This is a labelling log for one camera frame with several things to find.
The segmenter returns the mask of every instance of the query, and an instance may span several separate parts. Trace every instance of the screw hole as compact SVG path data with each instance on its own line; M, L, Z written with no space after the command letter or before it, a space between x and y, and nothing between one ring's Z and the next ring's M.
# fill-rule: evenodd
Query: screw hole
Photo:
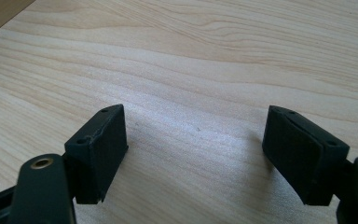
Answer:
M335 143L333 141L327 141L327 144L332 147L335 147L337 145L337 143Z
M53 163L52 158L43 158L32 163L31 168L33 168L34 170L43 169L45 167L50 166L52 163Z
M76 142L80 145L85 144L87 142L87 139L86 138L78 139Z

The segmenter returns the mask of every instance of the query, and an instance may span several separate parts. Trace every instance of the wooden table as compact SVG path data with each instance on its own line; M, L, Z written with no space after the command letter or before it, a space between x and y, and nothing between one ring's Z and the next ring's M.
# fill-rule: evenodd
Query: wooden table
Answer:
M261 141L279 105L358 157L358 1L36 0L0 29L0 190L115 104L130 149L78 223L335 223Z

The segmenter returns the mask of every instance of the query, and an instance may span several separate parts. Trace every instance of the black plastic bracket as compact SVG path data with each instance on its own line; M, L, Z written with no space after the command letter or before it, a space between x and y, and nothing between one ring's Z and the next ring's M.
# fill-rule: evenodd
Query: black plastic bracket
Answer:
M358 223L358 158L346 160L350 147L297 112L271 105L263 151L304 204L341 200L339 223Z
M123 105L100 110L65 143L63 156L22 165L17 186L0 192L0 223L76 223L72 199L103 200L127 150Z

